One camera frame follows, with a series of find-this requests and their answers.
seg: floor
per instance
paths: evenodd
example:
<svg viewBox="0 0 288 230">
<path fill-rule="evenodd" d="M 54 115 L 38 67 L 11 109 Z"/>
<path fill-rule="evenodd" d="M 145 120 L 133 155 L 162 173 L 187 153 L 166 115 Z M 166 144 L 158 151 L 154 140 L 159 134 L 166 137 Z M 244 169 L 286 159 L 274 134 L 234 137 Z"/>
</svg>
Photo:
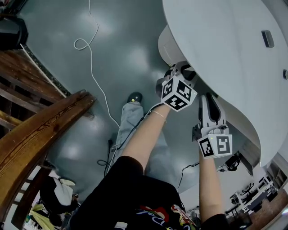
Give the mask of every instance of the floor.
<svg viewBox="0 0 288 230">
<path fill-rule="evenodd" d="M 91 14 L 99 24 L 91 44 L 94 75 L 106 92 L 112 116 L 120 122 L 122 106 L 131 92 L 143 94 L 145 110 L 159 102 L 155 83 L 168 70 L 158 53 L 158 38 L 166 26 L 162 0 L 91 0 Z M 29 31 L 28 47 L 52 75 L 71 93 L 87 89 L 98 99 L 92 107 L 94 120 L 81 118 L 49 155 L 59 174 L 76 182 L 75 191 L 84 200 L 103 178 L 104 168 L 96 161 L 106 158 L 108 139 L 117 133 L 104 97 L 91 77 L 89 50 L 77 51 L 73 47 L 77 38 L 90 40 L 95 32 L 94 21 L 88 15 L 88 0 L 29 0 L 21 17 Z M 201 81 L 197 87 L 206 90 Z M 182 168 L 198 162 L 198 145 L 191 142 L 192 127 L 197 123 L 195 100 L 189 108 L 170 113 L 164 127 L 179 177 Z M 236 151 L 246 138 L 233 127 L 231 130 Z M 197 181 L 198 168 L 185 171 L 179 191 Z"/>
</svg>

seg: white cloth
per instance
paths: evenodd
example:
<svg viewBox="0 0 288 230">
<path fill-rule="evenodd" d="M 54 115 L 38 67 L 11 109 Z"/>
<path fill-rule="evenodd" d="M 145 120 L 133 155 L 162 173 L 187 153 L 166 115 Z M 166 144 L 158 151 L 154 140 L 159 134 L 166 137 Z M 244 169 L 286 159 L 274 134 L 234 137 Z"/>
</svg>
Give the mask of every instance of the white cloth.
<svg viewBox="0 0 288 230">
<path fill-rule="evenodd" d="M 68 206 L 71 204 L 71 200 L 72 200 L 72 195 L 73 195 L 73 189 L 70 188 L 67 185 L 63 185 L 61 184 L 61 182 L 54 178 L 54 181 L 56 183 L 56 188 L 54 189 L 54 193 L 58 199 L 58 201 L 60 202 L 60 204 Z"/>
</svg>

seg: shoe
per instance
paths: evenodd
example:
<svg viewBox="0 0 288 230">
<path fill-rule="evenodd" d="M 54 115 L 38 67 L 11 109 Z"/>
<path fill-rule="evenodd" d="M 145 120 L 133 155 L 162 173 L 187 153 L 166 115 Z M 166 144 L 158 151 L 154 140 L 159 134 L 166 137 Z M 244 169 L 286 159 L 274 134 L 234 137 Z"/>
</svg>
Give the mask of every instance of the shoe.
<svg viewBox="0 0 288 230">
<path fill-rule="evenodd" d="M 141 103 L 142 98 L 143 98 L 143 96 L 142 96 L 141 93 L 134 92 L 134 93 L 131 93 L 130 96 L 128 97 L 127 103 L 129 103 L 129 102 L 139 102 L 139 103 Z"/>
</svg>

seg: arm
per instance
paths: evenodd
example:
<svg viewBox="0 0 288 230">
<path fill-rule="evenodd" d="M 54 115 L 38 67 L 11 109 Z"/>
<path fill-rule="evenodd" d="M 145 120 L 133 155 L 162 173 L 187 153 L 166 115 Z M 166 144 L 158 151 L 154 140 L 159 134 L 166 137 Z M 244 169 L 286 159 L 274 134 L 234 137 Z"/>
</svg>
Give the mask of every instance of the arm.
<svg viewBox="0 0 288 230">
<path fill-rule="evenodd" d="M 166 118 L 170 108 L 163 105 L 155 108 L 154 111 Z M 144 120 L 122 153 L 122 156 L 129 156 L 139 161 L 144 170 L 165 123 L 159 114 L 151 113 Z"/>
<path fill-rule="evenodd" d="M 214 159 L 204 159 L 200 152 L 200 216 L 202 222 L 217 214 L 223 214 L 219 178 Z"/>
</svg>

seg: white desk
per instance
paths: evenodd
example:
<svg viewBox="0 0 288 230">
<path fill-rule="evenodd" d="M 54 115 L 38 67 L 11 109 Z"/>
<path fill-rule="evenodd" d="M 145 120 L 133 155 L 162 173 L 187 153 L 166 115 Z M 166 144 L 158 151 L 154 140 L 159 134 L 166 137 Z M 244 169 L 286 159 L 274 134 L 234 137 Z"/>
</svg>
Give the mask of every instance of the white desk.
<svg viewBox="0 0 288 230">
<path fill-rule="evenodd" d="M 163 0 L 163 6 L 187 61 L 251 122 L 266 165 L 288 132 L 288 48 L 277 22 L 261 0 Z M 271 31 L 273 48 L 265 47 L 262 30 Z"/>
</svg>

